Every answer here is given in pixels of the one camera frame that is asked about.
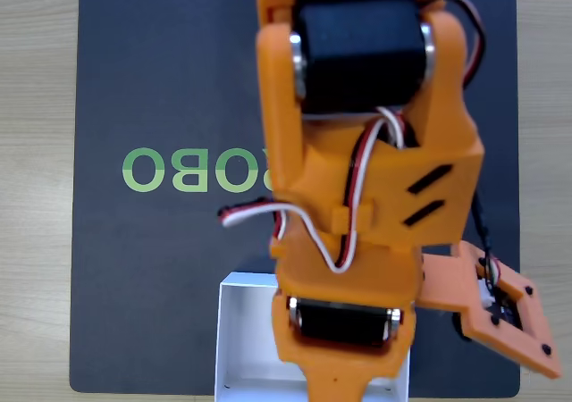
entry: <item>red white black wire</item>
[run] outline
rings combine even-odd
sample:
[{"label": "red white black wire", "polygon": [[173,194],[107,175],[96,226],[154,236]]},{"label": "red white black wire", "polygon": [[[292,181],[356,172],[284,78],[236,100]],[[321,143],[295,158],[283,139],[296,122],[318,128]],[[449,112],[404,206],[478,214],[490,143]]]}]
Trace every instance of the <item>red white black wire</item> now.
[{"label": "red white black wire", "polygon": [[356,144],[355,150],[357,150],[357,154],[353,165],[351,165],[349,169],[349,228],[345,241],[341,243],[341,254],[338,260],[334,261],[332,259],[311,217],[298,205],[260,199],[251,204],[226,208],[220,212],[220,219],[223,226],[229,227],[259,214],[274,213],[274,236],[277,239],[282,239],[288,225],[286,212],[297,214],[306,226],[310,238],[314,241],[328,268],[338,274],[346,272],[353,263],[356,254],[356,245],[358,242],[356,227],[358,207],[361,202],[367,166],[380,130],[387,125],[393,145],[399,149],[405,146],[403,131],[397,116],[384,107],[380,107],[377,110],[382,117],[372,120],[366,125],[363,134],[359,137]]}]

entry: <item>orange 3d-printed bracket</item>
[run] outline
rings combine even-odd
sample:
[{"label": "orange 3d-printed bracket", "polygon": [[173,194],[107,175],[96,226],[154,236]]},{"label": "orange 3d-printed bracket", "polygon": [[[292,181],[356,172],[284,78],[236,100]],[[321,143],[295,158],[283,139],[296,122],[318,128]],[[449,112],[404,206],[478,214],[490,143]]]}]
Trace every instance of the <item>orange 3d-printed bracket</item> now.
[{"label": "orange 3d-printed bracket", "polygon": [[466,242],[453,249],[453,257],[424,255],[425,281],[416,305],[458,312],[463,333],[504,356],[549,378],[562,369],[536,286],[500,263],[499,289],[516,304],[522,329],[483,308],[476,275],[483,277],[479,260],[484,252]]}]

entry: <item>wooden table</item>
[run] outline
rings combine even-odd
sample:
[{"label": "wooden table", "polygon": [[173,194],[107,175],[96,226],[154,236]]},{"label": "wooden table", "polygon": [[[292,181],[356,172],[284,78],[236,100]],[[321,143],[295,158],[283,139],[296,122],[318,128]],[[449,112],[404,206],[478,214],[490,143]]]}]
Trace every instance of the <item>wooden table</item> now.
[{"label": "wooden table", "polygon": [[[68,385],[78,0],[0,0],[0,400]],[[565,378],[523,372],[517,400],[572,400],[572,0],[518,0],[522,268],[540,286]]]}]

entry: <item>cable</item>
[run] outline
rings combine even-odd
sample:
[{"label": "cable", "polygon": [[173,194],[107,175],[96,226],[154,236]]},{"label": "cable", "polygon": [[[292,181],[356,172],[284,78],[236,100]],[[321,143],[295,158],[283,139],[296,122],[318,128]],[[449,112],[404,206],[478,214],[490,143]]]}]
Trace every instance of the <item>cable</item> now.
[{"label": "cable", "polygon": [[473,195],[473,202],[471,203],[471,213],[475,221],[476,233],[481,239],[484,251],[484,279],[487,283],[487,288],[492,293],[494,287],[497,286],[501,279],[501,267],[499,260],[492,255],[491,236],[489,228],[484,219],[484,210],[478,193],[475,191]]},{"label": "cable", "polygon": [[379,131],[385,121],[389,123],[389,132],[393,136],[394,146],[398,149],[402,149],[405,146],[398,117],[385,107],[378,107],[376,110],[382,114],[385,120],[379,119],[377,121],[371,121],[366,125],[366,129],[357,139],[349,160],[348,178],[346,179],[346,189],[343,199],[343,204],[349,208],[349,228],[348,234],[341,236],[340,253],[336,261],[336,266],[338,267],[342,267],[349,258],[353,260],[353,255],[356,251],[356,244],[358,243],[356,222],[364,179],[366,177],[366,168]]},{"label": "cable", "polygon": [[356,253],[356,245],[358,242],[358,233],[356,231],[357,212],[361,201],[364,180],[366,178],[366,169],[380,129],[386,123],[389,123],[389,131],[394,137],[395,146],[397,148],[404,147],[403,133],[401,132],[398,118],[388,109],[379,108],[378,111],[381,113],[382,118],[370,121],[366,125],[364,132],[359,136],[350,160],[344,199],[344,204],[347,203],[349,207],[349,233],[341,237],[341,249],[337,261],[334,262],[332,260],[330,252],[320,238],[307,212],[301,207],[291,203],[274,202],[265,198],[259,198],[254,203],[226,207],[219,213],[223,226],[229,227],[238,224],[255,215],[274,213],[274,236],[277,239],[282,239],[287,226],[285,212],[295,213],[302,219],[310,238],[314,241],[330,270],[335,273],[346,272],[351,266]]},{"label": "cable", "polygon": [[[421,7],[422,8],[426,7],[429,4],[433,4],[438,1],[440,0],[427,0],[421,3]],[[481,19],[481,15],[479,11],[476,9],[475,5],[470,0],[445,0],[445,1],[449,1],[460,6],[460,8],[463,9],[463,11],[467,14],[469,20],[476,29],[473,52],[468,59],[467,67],[465,69],[465,78],[463,80],[463,86],[466,88],[475,77],[476,73],[481,67],[481,63],[483,62],[487,44],[486,32],[484,30],[484,24],[483,20]]]},{"label": "cable", "polygon": [[[421,4],[421,7],[426,7],[440,0],[427,0]],[[471,83],[483,62],[484,54],[486,51],[487,37],[484,30],[483,20],[475,5],[470,0],[445,0],[460,6],[461,9],[467,14],[469,20],[476,30],[475,43],[473,45],[473,52],[468,59],[467,67],[465,69],[465,76],[463,79],[463,88],[467,88]],[[475,191],[473,195],[473,202],[471,204],[471,213],[475,221],[476,232],[481,239],[484,250],[484,278],[489,291],[497,286],[501,279],[501,266],[499,260],[492,255],[491,237],[489,229],[484,219],[484,210],[479,199],[478,193]]]}]

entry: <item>white wire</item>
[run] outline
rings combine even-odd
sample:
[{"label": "white wire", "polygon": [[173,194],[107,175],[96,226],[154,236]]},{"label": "white wire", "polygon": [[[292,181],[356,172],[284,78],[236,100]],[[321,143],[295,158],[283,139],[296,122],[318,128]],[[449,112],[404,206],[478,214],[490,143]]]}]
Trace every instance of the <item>white wire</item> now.
[{"label": "white wire", "polygon": [[354,255],[356,254],[356,246],[358,244],[358,231],[357,231],[357,223],[356,220],[358,219],[358,208],[359,203],[361,201],[361,194],[364,188],[364,180],[366,179],[366,170],[367,165],[369,163],[369,158],[371,157],[372,150],[374,149],[375,142],[377,141],[377,135],[379,134],[380,129],[383,125],[385,125],[386,120],[379,119],[374,127],[372,128],[369,137],[366,140],[366,146],[364,148],[364,153],[361,157],[359,162],[359,167],[357,168],[357,177],[356,177],[356,187],[354,188],[354,195],[351,198],[351,217],[350,217],[350,226],[349,226],[349,248],[348,248],[348,255],[346,256],[347,259],[344,261],[343,265],[340,267],[344,271],[346,271],[354,260]]},{"label": "white wire", "polygon": [[271,212],[292,212],[300,216],[302,222],[306,226],[307,232],[314,241],[315,245],[320,250],[320,254],[324,257],[328,268],[337,274],[341,274],[346,272],[346,269],[336,267],[335,262],[332,260],[330,256],[330,252],[326,248],[324,242],[320,238],[314,224],[312,223],[312,219],[310,216],[297,205],[289,204],[289,203],[269,203],[264,205],[253,205],[251,208],[247,208],[244,210],[239,210],[236,212],[231,212],[223,217],[223,226],[228,228],[229,226],[236,225],[248,219],[249,217],[256,216],[258,214],[264,213],[271,213]]},{"label": "white wire", "polygon": [[379,107],[377,110],[382,114],[382,118],[380,118],[375,123],[374,127],[371,129],[369,137],[366,140],[364,152],[359,162],[359,167],[357,168],[356,186],[354,188],[353,197],[351,198],[352,215],[351,215],[351,226],[349,228],[349,248],[348,248],[348,253],[346,255],[347,259],[343,262],[342,266],[340,267],[336,266],[335,261],[330,256],[330,252],[328,251],[324,242],[320,238],[317,229],[312,223],[312,219],[304,209],[302,209],[297,205],[290,203],[269,203],[263,205],[253,205],[250,208],[237,210],[235,212],[229,212],[222,219],[223,226],[229,227],[241,223],[246,219],[248,219],[249,217],[255,215],[271,213],[271,212],[279,212],[281,214],[282,223],[276,238],[282,239],[287,226],[286,212],[293,212],[302,219],[302,222],[306,226],[310,238],[314,241],[315,245],[318,247],[318,250],[320,251],[322,257],[324,258],[326,264],[328,265],[328,268],[330,268],[330,270],[332,272],[335,272],[336,274],[342,274],[346,272],[352,265],[354,256],[356,254],[356,246],[358,243],[358,232],[356,229],[357,214],[358,214],[359,203],[361,201],[361,194],[364,187],[364,180],[366,178],[366,169],[369,164],[369,159],[374,149],[379,131],[385,123],[387,122],[389,123],[390,133],[393,136],[395,146],[399,149],[402,149],[405,146],[403,133],[401,131],[400,123],[399,120],[397,119],[397,116],[395,116],[395,114],[392,111],[390,111],[385,107]]},{"label": "white wire", "polygon": [[378,107],[377,111],[390,123],[390,131],[393,136],[394,145],[398,149],[405,147],[405,139],[403,138],[403,131],[401,130],[400,121],[397,116],[387,107]]},{"label": "white wire", "polygon": [[284,237],[284,233],[286,232],[286,220],[288,219],[288,215],[285,211],[280,211],[280,229],[278,230],[278,234],[276,234],[277,239],[282,239]]}]

